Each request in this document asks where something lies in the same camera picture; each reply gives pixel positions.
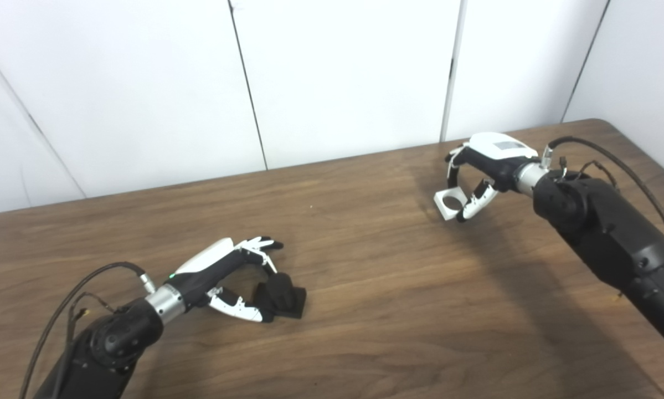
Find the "robotic hand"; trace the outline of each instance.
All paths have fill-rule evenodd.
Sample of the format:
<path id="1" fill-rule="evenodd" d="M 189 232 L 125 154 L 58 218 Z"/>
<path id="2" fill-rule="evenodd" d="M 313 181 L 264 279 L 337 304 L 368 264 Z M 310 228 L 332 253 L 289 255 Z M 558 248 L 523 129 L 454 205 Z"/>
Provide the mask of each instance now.
<path id="1" fill-rule="evenodd" d="M 539 158 L 534 149 L 505 134 L 475 134 L 446 157 L 448 189 L 435 194 L 435 203 L 445 220 L 465 222 L 498 192 L 527 195 L 537 215 L 557 230 L 597 278 L 623 293 L 664 338 L 664 234 L 613 185 L 583 170 L 567 170 L 563 159 L 559 170 L 551 170 L 555 147 L 567 142 L 592 147 L 622 167 L 664 221 L 663 209 L 628 166 L 602 147 L 574 137 L 552 141 Z M 457 184 L 463 164 L 488 175 L 470 199 Z M 459 200 L 461 209 L 446 207 L 445 197 Z"/>
<path id="2" fill-rule="evenodd" d="M 68 341 L 35 398 L 121 397 L 145 349 L 162 336 L 166 324 L 195 306 L 211 306 L 226 315 L 264 323 L 270 323 L 275 315 L 301 318 L 305 289 L 293 287 L 290 277 L 278 273 L 264 252 L 282 247 L 270 237 L 256 237 L 238 245 L 233 245 L 231 238 L 223 238 L 185 262 L 157 290 L 147 275 L 140 275 L 150 294 L 93 321 L 76 339 Z M 258 285 L 254 305 L 217 287 L 244 264 L 259 265 L 269 276 L 268 283 Z"/>

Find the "white wall panel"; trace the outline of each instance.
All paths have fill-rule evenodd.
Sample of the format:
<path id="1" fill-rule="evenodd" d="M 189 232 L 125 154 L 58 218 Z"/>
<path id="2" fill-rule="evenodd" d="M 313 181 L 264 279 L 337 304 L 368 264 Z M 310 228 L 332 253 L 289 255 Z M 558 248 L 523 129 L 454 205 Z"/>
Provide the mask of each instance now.
<path id="1" fill-rule="evenodd" d="M 0 212 L 81 198 L 0 76 Z"/>
<path id="2" fill-rule="evenodd" d="M 664 0 L 610 2 L 566 121 L 612 123 L 664 167 Z"/>
<path id="3" fill-rule="evenodd" d="M 226 0 L 5 0 L 0 70 L 88 196 L 264 169 Z"/>
<path id="4" fill-rule="evenodd" d="M 269 167 L 435 143 L 459 0 L 238 0 Z"/>
<path id="5" fill-rule="evenodd" d="M 555 124 L 605 0 L 468 0 L 447 140 Z"/>

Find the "cable connector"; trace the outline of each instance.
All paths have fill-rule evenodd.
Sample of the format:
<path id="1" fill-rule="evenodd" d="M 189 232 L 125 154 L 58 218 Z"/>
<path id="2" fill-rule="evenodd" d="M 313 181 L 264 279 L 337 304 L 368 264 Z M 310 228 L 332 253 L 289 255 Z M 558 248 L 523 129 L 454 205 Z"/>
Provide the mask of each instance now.
<path id="1" fill-rule="evenodd" d="M 546 146 L 544 149 L 544 155 L 541 157 L 541 169 L 548 170 L 551 167 L 551 161 L 553 159 L 553 149 L 549 146 Z"/>
<path id="2" fill-rule="evenodd" d="M 145 291 L 147 291 L 148 294 L 154 294 L 155 291 L 157 291 L 157 287 L 155 287 L 154 281 L 152 281 L 147 273 L 140 275 L 140 280 L 142 280 L 144 283 Z"/>

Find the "wall seam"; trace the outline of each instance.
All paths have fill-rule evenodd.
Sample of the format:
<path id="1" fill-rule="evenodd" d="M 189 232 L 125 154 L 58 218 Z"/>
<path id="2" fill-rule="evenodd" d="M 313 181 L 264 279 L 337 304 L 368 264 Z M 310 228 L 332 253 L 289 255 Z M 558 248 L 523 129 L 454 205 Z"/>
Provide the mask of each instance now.
<path id="1" fill-rule="evenodd" d="M 585 53 L 585 59 L 583 60 L 583 65 L 580 66 L 580 71 L 578 72 L 577 78 L 575 78 L 575 84 L 573 84 L 573 90 L 570 91 L 570 96 L 568 97 L 568 102 L 565 103 L 565 109 L 563 111 L 563 116 L 560 117 L 560 123 L 563 123 L 565 120 L 565 115 L 568 113 L 568 108 L 570 107 L 570 102 L 573 101 L 573 94 L 575 94 L 575 90 L 578 88 L 578 83 L 580 82 L 580 77 L 583 76 L 583 70 L 585 70 L 585 64 L 588 63 L 588 57 L 590 56 L 590 51 L 593 50 L 593 44 L 595 44 L 595 38 L 598 37 L 598 33 L 600 32 L 600 26 L 603 25 L 603 19 L 605 19 L 605 13 L 608 12 L 608 7 L 610 6 L 610 0 L 608 0 L 605 3 L 605 8 L 603 8 L 603 15 L 600 16 L 600 22 L 598 22 L 598 26 L 595 28 L 595 34 L 593 35 L 593 40 L 590 41 L 590 46 L 588 46 L 588 52 Z"/>
<path id="2" fill-rule="evenodd" d="M 68 174 L 69 178 L 71 179 L 71 182 L 73 182 L 74 187 L 76 187 L 76 189 L 81 193 L 81 195 L 84 198 L 87 198 L 88 196 L 86 195 L 86 192 L 84 192 L 81 185 L 78 184 L 78 181 L 71 173 L 71 170 L 68 169 L 66 162 L 64 162 L 63 159 L 61 159 L 61 157 L 59 156 L 58 152 L 56 152 L 56 149 L 54 149 L 54 146 L 51 144 L 48 137 L 46 137 L 46 134 L 44 134 L 44 132 L 41 130 L 39 124 L 36 123 L 34 116 L 26 108 L 24 102 L 18 96 L 16 91 L 14 91 L 14 88 L 9 83 L 6 76 L 2 73 L 2 70 L 0 70 L 0 83 L 2 83 L 2 86 L 3 88 L 5 88 L 5 91 L 7 91 L 7 94 L 12 98 L 17 109 L 19 109 L 22 116 L 26 119 L 27 124 L 31 128 L 32 133 L 37 135 L 37 139 L 46 146 L 47 151 L 50 152 L 51 156 L 55 157 L 56 161 L 58 161 L 61 167 L 63 167 L 63 169 L 66 171 L 66 174 Z"/>
<path id="3" fill-rule="evenodd" d="M 447 137 L 447 125 L 450 117 L 450 106 L 452 104 L 452 93 L 457 78 L 457 65 L 459 64 L 459 52 L 462 45 L 462 31 L 464 30 L 465 15 L 467 13 L 468 0 L 460 0 L 460 9 L 457 13 L 457 26 L 455 29 L 455 41 L 452 48 L 452 61 L 450 62 L 450 74 L 447 80 L 447 93 L 445 95 L 445 109 L 442 114 L 442 124 L 440 126 L 440 143 Z"/>
<path id="4" fill-rule="evenodd" d="M 245 69 L 245 61 L 243 61 L 243 51 L 241 50 L 241 42 L 238 38 L 238 28 L 236 27 L 236 19 L 233 16 L 233 4 L 228 0 L 228 10 L 231 12 L 231 23 L 233 24 L 233 33 L 236 35 L 236 45 L 238 46 L 238 55 L 241 57 L 241 66 L 243 67 L 243 78 L 245 78 L 245 86 L 248 89 L 248 99 L 250 99 L 250 108 L 253 110 L 253 120 L 255 121 L 255 131 L 258 132 L 258 142 L 260 143 L 260 152 L 263 154 L 263 164 L 265 169 L 268 168 L 268 159 L 265 156 L 265 147 L 263 147 L 263 137 L 260 135 L 260 126 L 258 125 L 258 114 L 255 112 L 255 105 L 253 104 L 253 93 L 250 91 L 250 82 L 248 81 L 248 71 Z"/>

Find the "wooden table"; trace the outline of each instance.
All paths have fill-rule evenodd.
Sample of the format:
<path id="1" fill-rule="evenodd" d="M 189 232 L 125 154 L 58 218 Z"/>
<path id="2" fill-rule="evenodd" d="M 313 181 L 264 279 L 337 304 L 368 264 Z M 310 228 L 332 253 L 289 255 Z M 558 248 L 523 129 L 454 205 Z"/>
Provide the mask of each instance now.
<path id="1" fill-rule="evenodd" d="M 569 134 L 622 157 L 664 204 L 664 170 L 605 122 L 513 136 L 540 151 Z M 663 397 L 664 341 L 529 199 L 507 193 L 466 224 L 443 222 L 433 194 L 457 145 L 0 214 L 0 398 L 17 396 L 46 320 L 88 272 L 129 260 L 161 282 L 218 238 L 262 234 L 286 244 L 273 259 L 307 288 L 303 319 L 254 324 L 192 311 L 148 349 L 124 397 Z M 560 154 L 573 168 L 601 159 L 572 144 Z M 605 164 L 661 226 L 628 177 Z M 461 172 L 468 189 L 480 177 Z M 229 286 L 251 293 L 258 280 L 246 268 Z M 114 304 L 144 294 L 125 271 L 88 290 Z M 33 387 L 63 336 L 61 321 Z"/>

